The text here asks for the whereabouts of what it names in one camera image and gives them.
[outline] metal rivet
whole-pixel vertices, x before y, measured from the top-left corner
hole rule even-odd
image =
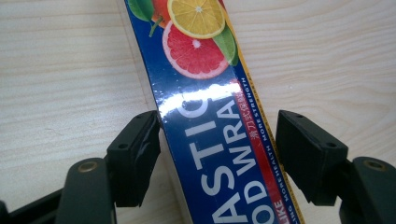
[[[96,167],[98,167],[98,163],[96,161],[86,161],[78,167],[78,171],[80,173],[87,173],[96,169]]]
[[[363,163],[364,163],[364,165],[366,165],[367,167],[369,167],[373,170],[377,170],[377,171],[381,171],[381,172],[384,172],[387,170],[387,167],[378,161],[365,160]]]

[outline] cardboard box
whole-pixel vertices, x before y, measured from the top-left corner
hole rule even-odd
[[[191,221],[303,223],[222,1],[126,6]]]

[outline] grapefruit slice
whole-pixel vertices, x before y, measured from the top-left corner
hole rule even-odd
[[[163,31],[163,51],[181,75],[195,79],[216,77],[229,65],[213,39],[184,35],[171,21]]]

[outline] black clamp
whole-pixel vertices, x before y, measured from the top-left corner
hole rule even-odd
[[[310,119],[279,111],[276,146],[285,171],[308,202],[343,201],[343,224],[396,223],[396,170],[374,158],[347,159],[347,146]]]
[[[160,154],[156,111],[134,117],[107,149],[104,159],[74,164],[64,188],[8,213],[0,202],[0,223],[117,223],[117,207],[141,205]]]

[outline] wooden surface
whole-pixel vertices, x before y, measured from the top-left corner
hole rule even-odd
[[[350,159],[396,165],[396,2],[226,0],[273,133],[304,114]],[[0,199],[12,211],[59,189],[68,168],[103,157],[154,106],[122,0],[0,0]],[[182,223],[163,153],[141,208],[119,223]],[[306,223],[339,223],[306,203]]]

